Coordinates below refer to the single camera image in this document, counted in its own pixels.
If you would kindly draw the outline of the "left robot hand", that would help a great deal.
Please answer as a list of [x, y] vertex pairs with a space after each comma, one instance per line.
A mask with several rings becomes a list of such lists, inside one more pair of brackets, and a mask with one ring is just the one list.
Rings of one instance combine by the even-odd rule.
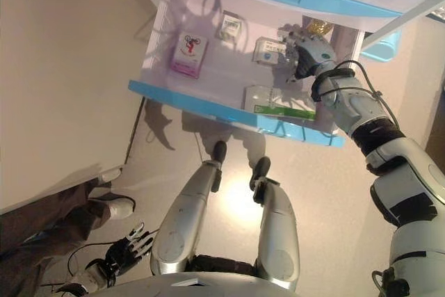
[[123, 275], [152, 250], [154, 238], [145, 230], [143, 222], [137, 224], [124, 238], [114, 242], [105, 255], [106, 265], [116, 275]]

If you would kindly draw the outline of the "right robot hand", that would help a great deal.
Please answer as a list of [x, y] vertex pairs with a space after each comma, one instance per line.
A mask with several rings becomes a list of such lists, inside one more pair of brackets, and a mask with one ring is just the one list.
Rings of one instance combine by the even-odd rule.
[[277, 36], [286, 46], [282, 61], [289, 72], [287, 83], [316, 77], [336, 65], [337, 56], [331, 44], [323, 36], [310, 33], [298, 25], [289, 24], [281, 27]]

